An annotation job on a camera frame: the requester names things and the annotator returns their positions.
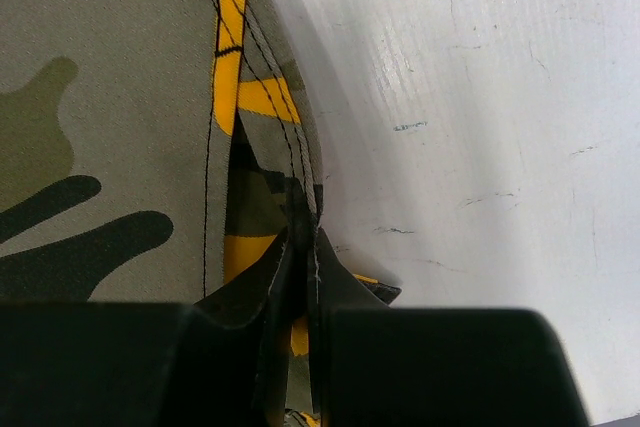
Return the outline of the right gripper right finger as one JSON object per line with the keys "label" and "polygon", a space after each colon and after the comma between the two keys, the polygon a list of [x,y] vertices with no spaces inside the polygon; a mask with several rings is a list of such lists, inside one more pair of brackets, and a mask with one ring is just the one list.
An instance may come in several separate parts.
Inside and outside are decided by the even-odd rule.
{"label": "right gripper right finger", "polygon": [[328,421],[330,316],[342,308],[386,309],[368,287],[339,261],[326,232],[319,227],[307,266],[309,368],[313,412]]}

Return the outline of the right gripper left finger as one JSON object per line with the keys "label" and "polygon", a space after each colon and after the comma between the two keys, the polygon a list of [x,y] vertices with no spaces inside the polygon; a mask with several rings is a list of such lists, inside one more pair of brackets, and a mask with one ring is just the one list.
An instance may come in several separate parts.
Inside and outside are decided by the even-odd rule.
{"label": "right gripper left finger", "polygon": [[284,421],[293,300],[294,253],[282,230],[234,280],[196,303],[213,321],[214,401],[224,426]]}

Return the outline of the yellow camouflage trousers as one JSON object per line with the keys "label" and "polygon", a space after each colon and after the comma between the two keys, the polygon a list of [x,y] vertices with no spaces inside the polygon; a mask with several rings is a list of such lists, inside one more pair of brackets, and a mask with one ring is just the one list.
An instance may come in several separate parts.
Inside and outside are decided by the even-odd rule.
{"label": "yellow camouflage trousers", "polygon": [[[286,230],[308,321],[321,177],[272,0],[1,0],[2,424],[224,426],[196,303]],[[326,426],[408,421],[391,316],[331,314]]]}

